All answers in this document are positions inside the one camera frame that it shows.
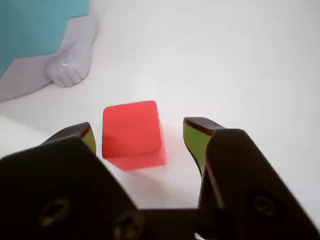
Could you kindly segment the slim black gripper finger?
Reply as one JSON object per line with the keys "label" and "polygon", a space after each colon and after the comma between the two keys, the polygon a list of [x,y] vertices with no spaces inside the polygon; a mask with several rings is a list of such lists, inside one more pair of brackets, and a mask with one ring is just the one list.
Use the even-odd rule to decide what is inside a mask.
{"label": "slim black gripper finger", "polygon": [[313,221],[244,130],[185,117],[183,140],[201,175],[198,208],[216,220],[218,239],[319,239]]}

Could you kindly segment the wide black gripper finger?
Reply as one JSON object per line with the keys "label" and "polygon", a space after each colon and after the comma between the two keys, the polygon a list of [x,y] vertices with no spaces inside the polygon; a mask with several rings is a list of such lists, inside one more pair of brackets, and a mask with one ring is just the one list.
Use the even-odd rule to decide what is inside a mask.
{"label": "wide black gripper finger", "polygon": [[117,219],[136,206],[77,136],[0,161],[3,240],[110,240]]}

